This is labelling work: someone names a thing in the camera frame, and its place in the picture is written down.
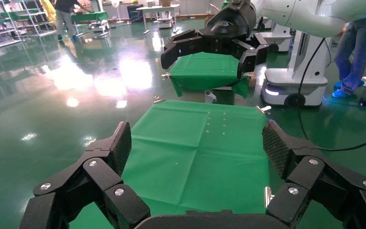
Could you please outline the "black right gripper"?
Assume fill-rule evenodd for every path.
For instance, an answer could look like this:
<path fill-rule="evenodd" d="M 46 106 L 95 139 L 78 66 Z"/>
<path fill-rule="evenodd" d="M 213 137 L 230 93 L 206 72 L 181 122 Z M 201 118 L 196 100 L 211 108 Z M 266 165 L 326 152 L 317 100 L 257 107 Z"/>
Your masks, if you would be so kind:
<path fill-rule="evenodd" d="M 161 54 L 164 70 L 172 66 L 179 57 L 199 52 L 231 54 L 238 60 L 236 77 L 266 62 L 269 45 L 260 33 L 249 35 L 256 24 L 255 6 L 248 0 L 234 0 L 202 29 L 190 29 L 168 38 Z"/>

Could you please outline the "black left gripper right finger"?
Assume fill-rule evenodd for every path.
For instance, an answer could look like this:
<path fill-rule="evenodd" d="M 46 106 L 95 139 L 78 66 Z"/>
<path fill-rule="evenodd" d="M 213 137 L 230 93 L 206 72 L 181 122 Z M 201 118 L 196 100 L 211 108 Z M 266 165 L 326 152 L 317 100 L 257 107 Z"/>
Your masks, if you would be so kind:
<path fill-rule="evenodd" d="M 262 130 L 263 149 L 284 181 L 266 212 L 294 229 L 311 201 L 345 229 L 366 229 L 366 176 L 326 157 L 312 142 L 285 133 L 273 120 Z"/>

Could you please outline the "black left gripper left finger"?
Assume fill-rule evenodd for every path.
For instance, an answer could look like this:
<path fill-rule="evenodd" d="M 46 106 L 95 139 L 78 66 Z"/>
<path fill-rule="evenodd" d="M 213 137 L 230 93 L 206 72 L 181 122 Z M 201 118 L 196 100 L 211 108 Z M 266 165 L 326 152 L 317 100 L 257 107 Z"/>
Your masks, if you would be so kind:
<path fill-rule="evenodd" d="M 67 229 L 91 203 L 115 229 L 149 218 L 149 206 L 122 179 L 131 148 L 130 124 L 120 122 L 112 136 L 90 143 L 75 163 L 36 185 L 20 228 Z"/>

